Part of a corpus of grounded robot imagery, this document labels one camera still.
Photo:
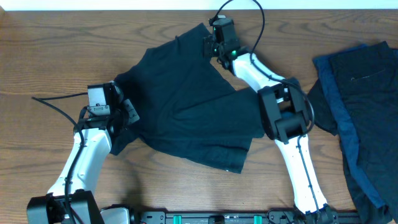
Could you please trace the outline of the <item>dark teal t-shirt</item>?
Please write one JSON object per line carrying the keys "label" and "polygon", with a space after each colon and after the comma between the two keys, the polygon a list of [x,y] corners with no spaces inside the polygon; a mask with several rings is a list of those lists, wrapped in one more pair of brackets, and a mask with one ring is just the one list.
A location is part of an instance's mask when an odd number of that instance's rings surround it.
{"label": "dark teal t-shirt", "polygon": [[208,29],[199,24],[147,49],[115,78],[139,116],[114,140],[119,154],[141,139],[148,146],[216,169],[240,173],[254,138],[264,130],[256,92],[235,90],[203,54]]}

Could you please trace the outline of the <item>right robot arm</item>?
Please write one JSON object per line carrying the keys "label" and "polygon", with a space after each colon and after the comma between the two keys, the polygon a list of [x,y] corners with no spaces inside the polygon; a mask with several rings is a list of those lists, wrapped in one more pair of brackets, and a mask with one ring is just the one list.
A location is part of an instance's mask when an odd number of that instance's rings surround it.
{"label": "right robot arm", "polygon": [[204,40],[204,54],[246,82],[259,98],[262,127],[279,148],[294,193],[294,223],[336,223],[319,186],[310,157],[308,133],[315,119],[312,105],[295,78],[272,72],[253,51],[239,43],[234,21],[215,15],[213,33]]}

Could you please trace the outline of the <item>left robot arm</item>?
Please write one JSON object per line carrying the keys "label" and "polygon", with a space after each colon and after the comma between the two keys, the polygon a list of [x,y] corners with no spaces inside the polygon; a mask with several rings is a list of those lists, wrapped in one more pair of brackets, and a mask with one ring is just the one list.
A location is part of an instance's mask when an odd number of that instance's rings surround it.
{"label": "left robot arm", "polygon": [[74,143],[66,164],[46,195],[27,205],[29,223],[132,223],[126,205],[100,209],[94,198],[98,178],[115,139],[139,119],[114,81],[88,86],[88,105],[72,122]]}

